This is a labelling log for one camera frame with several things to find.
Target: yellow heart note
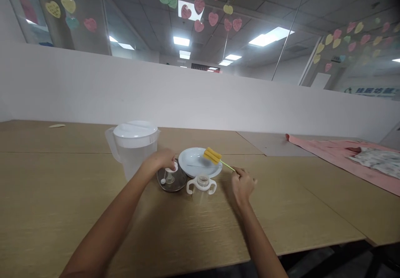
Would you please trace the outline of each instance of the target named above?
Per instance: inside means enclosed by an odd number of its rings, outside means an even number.
[[[326,45],[330,44],[332,42],[332,40],[333,40],[332,34],[328,34],[326,39],[325,39],[325,44]]]
[[[69,13],[74,13],[76,9],[76,4],[74,0],[61,0],[61,4],[64,6],[65,10]]]
[[[46,9],[53,17],[61,17],[61,10],[56,2],[51,1],[50,3],[46,3]]]
[[[233,7],[230,5],[224,5],[224,11],[227,14],[232,14],[233,13]]]

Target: pitcher lid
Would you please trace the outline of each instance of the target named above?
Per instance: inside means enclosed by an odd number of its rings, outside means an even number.
[[[120,138],[141,138],[158,131],[158,127],[147,121],[130,121],[119,124],[114,129],[114,135]]]

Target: ceiling light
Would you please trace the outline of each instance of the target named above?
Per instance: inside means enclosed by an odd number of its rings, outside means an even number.
[[[281,27],[276,27],[274,30],[268,32],[267,34],[261,34],[257,36],[255,39],[249,42],[251,45],[256,45],[260,47],[265,47],[270,43],[273,43],[277,40],[281,40],[289,35],[289,30]]]
[[[193,3],[190,2],[185,2],[185,1],[181,1],[178,0],[178,17],[182,17],[182,6],[186,5],[188,7],[188,9],[190,9],[192,11],[192,15],[190,16],[190,18],[188,18],[188,20],[201,20],[201,16],[203,15],[204,9],[201,12],[201,14],[197,14],[196,9],[195,9],[195,5]]]
[[[189,47],[190,40],[187,38],[180,38],[178,36],[174,36],[174,44],[176,45],[184,45],[186,47]]]
[[[118,43],[121,47],[123,47],[124,49],[128,49],[128,50],[135,50],[134,48],[132,48],[131,45],[127,45],[127,44],[122,44],[122,43]]]
[[[231,60],[238,60],[239,58],[242,58],[241,56],[238,56],[238,55],[233,55],[233,54],[230,54],[230,55],[228,55],[227,57],[225,57],[226,59],[231,59]]]

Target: patterned cloth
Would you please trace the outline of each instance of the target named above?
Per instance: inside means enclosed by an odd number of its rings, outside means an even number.
[[[374,148],[360,148],[361,153],[348,158],[363,166],[400,179],[400,153]]]

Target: plastic pitcher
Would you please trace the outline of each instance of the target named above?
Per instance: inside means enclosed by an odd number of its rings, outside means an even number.
[[[146,121],[131,121],[105,131],[111,153],[122,163],[127,181],[142,162],[157,151],[159,134],[158,127]]]

